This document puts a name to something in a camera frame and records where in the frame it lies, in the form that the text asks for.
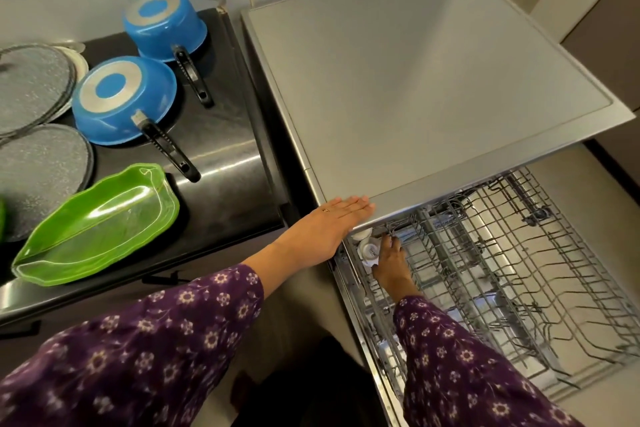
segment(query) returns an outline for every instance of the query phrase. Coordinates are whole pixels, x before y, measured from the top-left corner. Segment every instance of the pan handle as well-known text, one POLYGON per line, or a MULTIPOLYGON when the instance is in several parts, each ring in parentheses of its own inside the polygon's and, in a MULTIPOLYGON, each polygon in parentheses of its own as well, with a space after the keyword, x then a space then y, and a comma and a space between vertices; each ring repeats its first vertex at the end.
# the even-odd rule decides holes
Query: pan handle
POLYGON ((207 88, 206 83, 202 79, 198 68, 193 63, 189 53, 184 46, 173 45, 172 46, 173 57, 175 58, 178 66, 182 70, 182 73, 187 78, 189 85, 195 91, 196 96, 200 100, 200 103, 204 108, 210 108, 213 106, 213 98, 211 92, 207 88))
POLYGON ((145 134, 149 142, 156 146, 184 177, 191 182, 198 182, 200 180, 200 172, 198 172, 195 165, 191 164, 191 161, 184 155, 182 150, 180 150, 166 133, 160 130, 156 122, 148 118, 140 110, 137 110, 131 119, 140 131, 145 134))

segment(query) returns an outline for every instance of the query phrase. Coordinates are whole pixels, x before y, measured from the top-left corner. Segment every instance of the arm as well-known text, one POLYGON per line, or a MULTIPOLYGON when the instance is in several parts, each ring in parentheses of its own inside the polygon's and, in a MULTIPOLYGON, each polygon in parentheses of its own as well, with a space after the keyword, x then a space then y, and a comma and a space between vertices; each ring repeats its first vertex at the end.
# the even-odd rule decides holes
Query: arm
POLYGON ((505 357, 424 298, 413 283, 400 240, 383 239, 374 276, 397 303, 394 323, 409 370, 404 392, 409 425, 582 425, 505 357))
POLYGON ((189 425, 263 299, 332 257, 373 209, 334 199, 244 264, 54 335, 0 382, 0 424, 189 425))

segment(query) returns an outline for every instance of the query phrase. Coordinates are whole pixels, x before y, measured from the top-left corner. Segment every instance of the purple floral sleeve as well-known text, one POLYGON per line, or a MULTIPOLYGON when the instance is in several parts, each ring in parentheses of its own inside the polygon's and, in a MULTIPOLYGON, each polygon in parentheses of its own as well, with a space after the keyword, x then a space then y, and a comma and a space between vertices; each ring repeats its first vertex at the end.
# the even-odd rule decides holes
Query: purple floral sleeve
POLYGON ((0 425, 190 425, 262 300, 238 265, 58 333, 0 382, 0 425))
POLYGON ((582 426, 497 351, 420 296, 394 313, 406 352, 404 417, 421 426, 582 426))

